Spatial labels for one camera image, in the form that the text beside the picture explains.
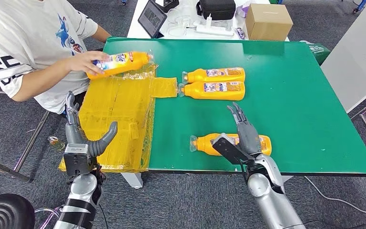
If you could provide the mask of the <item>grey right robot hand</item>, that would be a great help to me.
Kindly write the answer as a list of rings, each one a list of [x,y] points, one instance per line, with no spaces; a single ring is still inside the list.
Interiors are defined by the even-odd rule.
[[[249,155],[260,154],[262,152],[262,148],[256,128],[248,120],[241,107],[235,102],[232,102],[232,104],[232,106],[228,105],[227,108],[234,117],[237,134],[239,136],[238,145],[240,149]]]

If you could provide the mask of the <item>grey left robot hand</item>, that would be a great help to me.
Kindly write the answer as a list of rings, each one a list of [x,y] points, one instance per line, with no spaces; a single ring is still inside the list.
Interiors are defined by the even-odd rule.
[[[67,123],[65,125],[65,133],[67,142],[70,144],[87,144],[89,157],[97,157],[102,155],[110,142],[117,134],[118,124],[113,121],[109,130],[99,140],[89,140],[81,127],[78,117],[79,104],[75,103],[75,95],[69,91],[66,96],[65,112]]]

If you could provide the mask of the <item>person's right hand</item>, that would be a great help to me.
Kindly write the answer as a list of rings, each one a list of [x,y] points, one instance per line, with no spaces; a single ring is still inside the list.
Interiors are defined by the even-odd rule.
[[[103,74],[104,71],[93,64],[93,61],[108,61],[110,56],[101,51],[88,51],[76,54],[65,60],[65,70],[83,71],[92,75]]]

